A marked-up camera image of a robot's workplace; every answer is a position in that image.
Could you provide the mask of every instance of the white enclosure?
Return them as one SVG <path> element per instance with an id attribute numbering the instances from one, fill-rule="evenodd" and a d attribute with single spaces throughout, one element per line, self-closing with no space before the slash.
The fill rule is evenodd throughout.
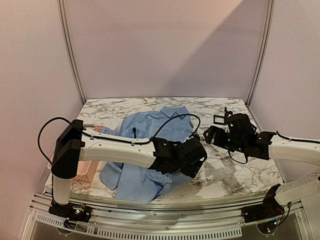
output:
<path id="1" fill-rule="evenodd" d="M 86 97 L 245 99 L 255 74 L 267 4 L 65 1 Z"/>
<path id="2" fill-rule="evenodd" d="M 58 3 L 65 19 L 52 0 L 0 3 L 0 240 L 21 236 L 33 195 L 47 177 L 37 147 L 41 126 L 56 116 L 76 118 L 87 99 L 247 101 L 254 89 L 248 104 L 262 130 L 320 139 L 318 0 Z M 43 133 L 48 156 L 65 126 L 52 123 Z M 277 164 L 287 182 L 315 169 Z M 315 240 L 319 199 L 302 200 Z"/>

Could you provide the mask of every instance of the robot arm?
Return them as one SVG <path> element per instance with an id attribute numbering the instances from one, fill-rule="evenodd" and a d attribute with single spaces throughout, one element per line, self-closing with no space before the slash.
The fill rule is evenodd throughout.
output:
<path id="1" fill-rule="evenodd" d="M 246 114 L 225 110 L 226 128 L 211 126 L 204 132 L 208 144 L 230 152 L 244 153 L 246 159 L 278 159 L 309 163 L 320 167 L 320 142 L 311 139 L 292 139 L 278 132 L 256 132 Z M 278 184 L 268 191 L 263 203 L 244 207 L 242 216 L 246 222 L 254 222 L 278 216 L 283 206 L 300 198 L 320 193 L 320 169 L 287 184 Z"/>
<path id="2" fill-rule="evenodd" d="M 149 168 L 162 174 L 181 172 L 194 178 L 207 159 L 200 140 L 184 143 L 162 138 L 135 139 L 97 133 L 74 120 L 55 144 L 52 172 L 52 204 L 49 213 L 74 221 L 88 222 L 91 208 L 69 202 L 70 188 L 79 161 L 112 161 Z"/>

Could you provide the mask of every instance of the blue shirt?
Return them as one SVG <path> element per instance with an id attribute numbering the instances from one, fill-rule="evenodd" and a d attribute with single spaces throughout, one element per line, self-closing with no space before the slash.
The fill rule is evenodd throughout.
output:
<path id="1" fill-rule="evenodd" d="M 151 138 L 168 119 L 188 114 L 186 107 L 164 106 L 160 111 L 138 112 L 123 120 L 118 132 L 109 128 L 102 133 L 128 138 Z M 191 117 L 181 116 L 169 121 L 157 134 L 157 138 L 173 142 L 184 142 L 191 135 Z M 101 181 L 111 190 L 116 189 L 115 198 L 127 201 L 150 203 L 162 193 L 191 181 L 183 173 L 162 174 L 136 165 L 108 162 L 100 174 Z"/>

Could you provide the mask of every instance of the white marble surface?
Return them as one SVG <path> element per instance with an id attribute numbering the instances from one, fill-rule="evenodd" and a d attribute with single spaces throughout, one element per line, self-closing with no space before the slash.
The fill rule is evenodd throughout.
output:
<path id="1" fill-rule="evenodd" d="M 128 115 L 156 110 L 163 106 L 186 106 L 190 113 L 201 119 L 199 133 L 213 124 L 213 116 L 224 114 L 224 108 L 234 113 L 250 116 L 244 102 L 238 98 L 207 98 L 207 97 L 153 97 L 153 98 L 114 98 L 90 99 L 83 106 L 78 119 L 85 123 L 100 124 L 116 130 Z M 194 124 L 197 119 L 191 118 Z M 209 200 L 219 198 L 240 197 L 267 191 L 271 186 L 282 183 L 282 177 L 274 160 L 250 158 L 245 165 L 233 162 L 228 152 L 222 148 L 208 145 L 202 139 L 208 159 L 192 182 L 153 202 L 181 202 Z M 233 153 L 238 161 L 244 161 L 241 153 Z M 114 198 L 115 193 L 100 181 L 100 172 L 105 162 L 100 162 L 89 189 L 72 188 L 71 194 L 91 196 L 95 199 L 107 200 Z M 47 191 L 51 188 L 51 178 L 46 183 Z"/>

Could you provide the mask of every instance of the pink basket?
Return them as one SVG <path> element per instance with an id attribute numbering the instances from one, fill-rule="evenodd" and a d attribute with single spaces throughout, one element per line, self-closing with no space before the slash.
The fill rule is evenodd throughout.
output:
<path id="1" fill-rule="evenodd" d="M 93 128 L 97 132 L 101 132 L 103 125 L 88 124 L 87 128 Z M 72 186 L 76 189 L 89 189 L 94 180 L 99 161 L 79 161 L 76 176 L 72 180 Z"/>

